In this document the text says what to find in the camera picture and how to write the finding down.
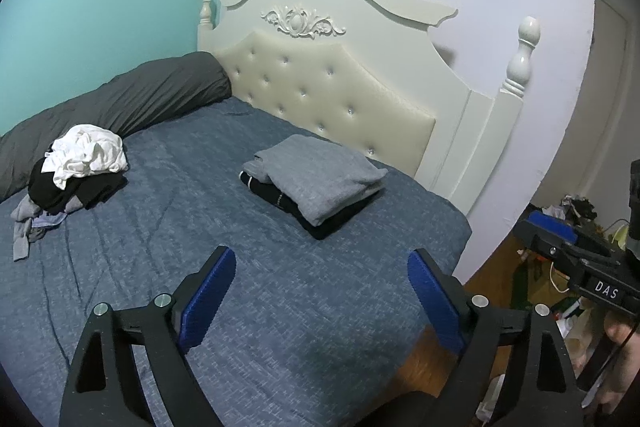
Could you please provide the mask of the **person's right hand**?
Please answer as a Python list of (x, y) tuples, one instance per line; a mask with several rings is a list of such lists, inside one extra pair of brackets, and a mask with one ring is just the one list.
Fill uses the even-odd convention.
[(639, 370), (639, 327), (632, 327), (628, 317), (608, 312), (604, 332), (620, 353), (600, 389), (600, 403), (606, 413), (612, 413), (622, 401)]

